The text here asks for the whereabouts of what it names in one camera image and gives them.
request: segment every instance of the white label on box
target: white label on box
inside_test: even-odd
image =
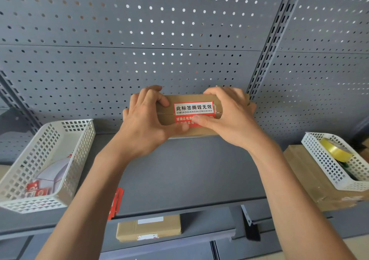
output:
[[[137,237],[137,240],[148,240],[148,239],[158,239],[158,235],[157,234],[147,234],[147,235],[142,235],[142,236]]]
[[[213,102],[175,103],[175,115],[215,113]]]
[[[160,221],[164,221],[163,216],[147,218],[147,219],[139,219],[137,220],[137,224],[145,224],[145,223],[160,222]]]

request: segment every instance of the packing tape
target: packing tape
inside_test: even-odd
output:
[[[340,162],[347,162],[352,156],[352,153],[347,148],[327,139],[326,137],[322,138],[320,143],[334,159]]]

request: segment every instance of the person's right hand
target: person's right hand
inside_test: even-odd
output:
[[[264,135],[253,117],[256,104],[249,103],[241,89],[212,87],[205,90],[204,94],[214,94],[219,98],[223,114],[220,119],[196,114],[192,117],[193,122],[214,130],[227,142],[247,150],[255,137]]]

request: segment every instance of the person's right arm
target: person's right arm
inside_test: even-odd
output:
[[[279,242],[287,259],[355,259],[351,251],[308,196],[278,144],[256,123],[254,103],[241,89],[213,87],[222,102],[220,119],[204,115],[193,122],[217,132],[229,143],[246,149],[259,170]]]

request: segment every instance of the plastic basket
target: plastic basket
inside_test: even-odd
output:
[[[321,145],[319,141],[324,137],[344,146],[353,154],[347,164],[349,171],[360,181],[350,178],[345,170]],[[306,132],[302,139],[302,144],[336,189],[347,191],[365,191],[369,189],[369,164],[343,139],[333,134]]]
[[[68,206],[76,192],[95,137],[92,119],[55,121],[45,124],[33,137],[0,181],[0,206],[21,214]],[[25,188],[39,171],[53,162],[72,157],[62,183],[53,193],[25,198]]]

